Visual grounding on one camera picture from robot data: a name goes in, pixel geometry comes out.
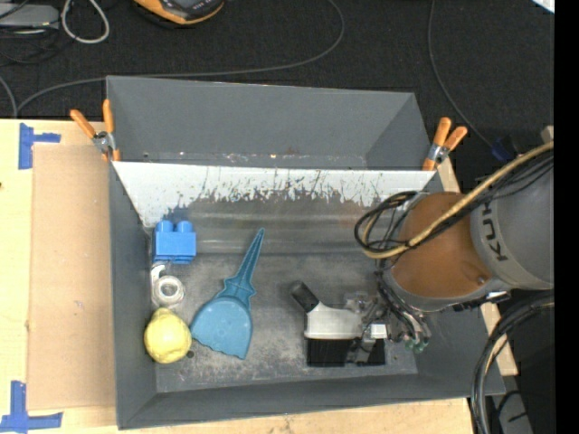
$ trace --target black carpet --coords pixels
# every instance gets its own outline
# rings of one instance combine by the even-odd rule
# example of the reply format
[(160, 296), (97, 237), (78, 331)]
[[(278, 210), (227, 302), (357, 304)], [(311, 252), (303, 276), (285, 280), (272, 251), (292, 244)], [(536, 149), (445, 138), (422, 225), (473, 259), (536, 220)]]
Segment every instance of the black carpet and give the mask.
[[(463, 192), (502, 166), (497, 140), (529, 149), (554, 124), (555, 16), (532, 0), (232, 0), (175, 30), (130, 0), (97, 1), (110, 24), (101, 43), (0, 32), (0, 78), (12, 91), (0, 88), (0, 117), (69, 118), (75, 108), (101, 120), (109, 74), (410, 91), (430, 137), (443, 116), (469, 128), (451, 154)], [(80, 37), (103, 31), (87, 0), (68, 22)]]

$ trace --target cardboard sheet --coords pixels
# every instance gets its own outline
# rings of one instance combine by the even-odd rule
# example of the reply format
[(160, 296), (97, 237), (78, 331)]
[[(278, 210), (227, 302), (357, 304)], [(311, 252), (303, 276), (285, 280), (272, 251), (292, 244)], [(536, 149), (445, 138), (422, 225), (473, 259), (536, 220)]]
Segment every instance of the cardboard sheet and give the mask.
[(34, 149), (29, 410), (115, 404), (107, 166), (88, 140)]

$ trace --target bin floor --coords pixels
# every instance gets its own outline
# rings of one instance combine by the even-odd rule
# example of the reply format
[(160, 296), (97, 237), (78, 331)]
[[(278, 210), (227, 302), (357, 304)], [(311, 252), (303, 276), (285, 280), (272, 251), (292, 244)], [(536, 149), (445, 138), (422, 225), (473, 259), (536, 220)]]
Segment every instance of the bin floor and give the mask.
[[(239, 268), (242, 255), (200, 254), (188, 266), (171, 266), (185, 286), (176, 312), (190, 324), (196, 311), (223, 289), (223, 279)], [(253, 335), (244, 360), (211, 350), (194, 341), (195, 356), (157, 365), (159, 392), (298, 382), (333, 378), (417, 373), (412, 352), (402, 343), (386, 343), (386, 364), (312, 368), (306, 364), (303, 336), (305, 313), (290, 294), (290, 285), (304, 281), (327, 306), (342, 307), (344, 295), (375, 293), (373, 262), (358, 254), (268, 255), (253, 274), (257, 293), (251, 298)]]

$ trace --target white cable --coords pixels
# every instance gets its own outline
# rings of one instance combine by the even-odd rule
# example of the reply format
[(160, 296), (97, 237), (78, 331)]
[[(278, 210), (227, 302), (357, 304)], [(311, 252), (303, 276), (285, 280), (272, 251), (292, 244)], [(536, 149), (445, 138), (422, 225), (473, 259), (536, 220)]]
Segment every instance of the white cable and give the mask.
[(62, 29), (64, 29), (64, 31), (75, 41), (77, 42), (82, 42), (82, 43), (101, 43), (104, 40), (107, 39), (107, 37), (109, 37), (109, 20), (107, 19), (107, 16), (105, 15), (105, 13), (102, 11), (102, 8), (100, 8), (99, 4), (95, 1), (95, 0), (89, 0), (90, 4), (92, 6), (94, 6), (94, 8), (97, 10), (97, 12), (100, 15), (100, 18), (102, 19), (102, 22), (105, 24), (105, 32), (104, 34), (97, 38), (97, 39), (83, 39), (81, 37), (79, 37), (78, 35), (76, 35), (75, 33), (73, 33), (68, 25), (66, 24), (66, 15), (69, 12), (69, 10), (71, 9), (71, 3), (72, 0), (66, 0), (66, 2), (64, 3), (64, 7), (62, 8), (61, 11), (61, 21), (62, 21)]

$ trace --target roll of tape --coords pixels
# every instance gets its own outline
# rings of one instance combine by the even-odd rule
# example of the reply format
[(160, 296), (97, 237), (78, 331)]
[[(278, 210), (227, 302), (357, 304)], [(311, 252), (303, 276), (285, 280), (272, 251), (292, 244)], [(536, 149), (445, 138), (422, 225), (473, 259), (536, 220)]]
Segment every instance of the roll of tape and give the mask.
[(177, 277), (165, 275), (153, 283), (153, 303), (158, 307), (174, 307), (185, 297), (185, 287)]

